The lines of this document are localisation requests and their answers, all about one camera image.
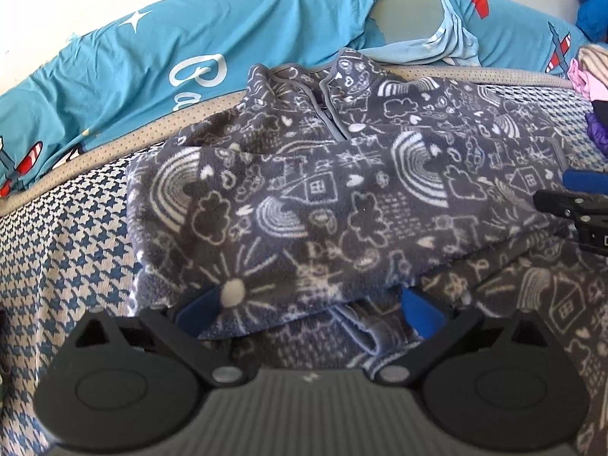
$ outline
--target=mattress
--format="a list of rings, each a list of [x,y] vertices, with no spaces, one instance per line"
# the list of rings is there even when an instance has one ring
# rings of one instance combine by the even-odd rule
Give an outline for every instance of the mattress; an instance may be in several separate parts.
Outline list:
[[[399,72],[428,75],[429,71],[428,67],[404,67]],[[449,72],[464,73],[459,69]],[[486,72],[476,70],[478,76],[472,77],[472,81],[492,82],[487,76],[479,78]],[[534,78],[526,74],[518,80],[526,83]],[[591,110],[591,105],[574,91],[539,85],[489,87],[516,102],[537,102],[573,146],[571,164],[604,169],[604,160],[584,132],[584,114]],[[75,166],[66,166],[72,171],[64,172],[40,189],[33,200],[22,198],[14,202],[14,207],[2,208],[10,209],[10,213],[0,220],[0,299],[8,310],[1,353],[13,381],[0,422],[3,454],[39,454],[46,447],[47,441],[32,411],[33,393],[57,349],[85,310],[100,304],[112,314],[126,313],[128,287],[138,271],[126,222],[125,169],[130,159],[138,155],[130,151],[142,148],[142,143],[148,144],[144,149],[156,149],[158,141],[212,112],[236,104],[238,99],[239,94],[235,94],[169,115],[146,127],[147,130],[141,129],[138,138],[122,138],[123,151],[119,151],[125,154],[122,157],[110,160],[103,157],[110,156],[104,151],[93,161],[85,159],[95,167],[90,169],[83,162],[80,166],[83,173],[75,177]],[[480,297],[490,311],[497,303],[504,309],[505,302],[513,309],[531,304],[539,310],[571,355],[592,397],[592,411],[579,434],[577,448],[589,455],[606,454],[606,259],[581,253],[573,235],[568,234],[532,242],[513,266],[542,269],[549,263],[548,272],[554,273],[553,279],[567,283],[570,292],[547,292],[536,298],[518,290],[497,294],[490,280],[485,288],[479,288]],[[574,319],[565,323],[564,317]]]

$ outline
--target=bed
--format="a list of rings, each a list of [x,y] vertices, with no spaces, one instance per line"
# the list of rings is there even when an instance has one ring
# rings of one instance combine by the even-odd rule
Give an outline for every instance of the bed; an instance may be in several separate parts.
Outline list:
[[[495,93],[518,103],[535,102],[551,117],[555,128],[573,147],[572,166],[603,171],[606,164],[584,133],[588,102],[558,78],[519,71],[479,68],[393,67],[408,79],[450,74],[457,79],[487,84]],[[138,271],[127,234],[125,169],[142,150],[157,149],[180,128],[235,105],[236,93],[205,101],[168,115],[130,136],[83,155],[54,171],[45,185],[9,198],[0,220],[0,298],[8,310],[2,337],[2,360],[10,368],[12,385],[5,398],[0,441],[7,455],[39,454],[46,447],[32,412],[32,396],[39,379],[85,310],[101,305],[110,313],[127,313],[128,287]],[[581,253],[572,232],[557,236],[539,233],[514,242],[504,273],[521,274],[519,289],[502,286],[501,276],[483,280],[473,295],[492,315],[509,314],[517,307],[537,309],[570,354],[589,389],[592,408],[577,440],[583,454],[606,452],[608,426],[608,264],[605,258]],[[449,298],[462,294],[466,265],[454,263],[446,279],[428,282],[429,293]],[[355,310],[369,310],[354,304]],[[373,313],[394,320],[394,306]],[[240,356],[254,354],[273,367],[362,367],[377,370],[387,357],[363,350],[350,357],[298,357],[293,339],[307,341],[298,321],[285,330],[262,331],[233,341]],[[328,313],[323,327],[340,331]],[[414,347],[406,341],[402,355]]]

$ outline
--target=metal screw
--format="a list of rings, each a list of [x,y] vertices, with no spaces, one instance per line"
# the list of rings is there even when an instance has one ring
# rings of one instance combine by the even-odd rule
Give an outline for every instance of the metal screw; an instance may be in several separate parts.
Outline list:
[[[410,371],[400,365],[387,365],[387,367],[382,368],[378,375],[382,381],[395,384],[407,380]]]
[[[232,367],[232,365],[226,365],[225,367],[216,368],[211,373],[211,376],[215,382],[230,384],[242,378],[242,370],[238,367]]]

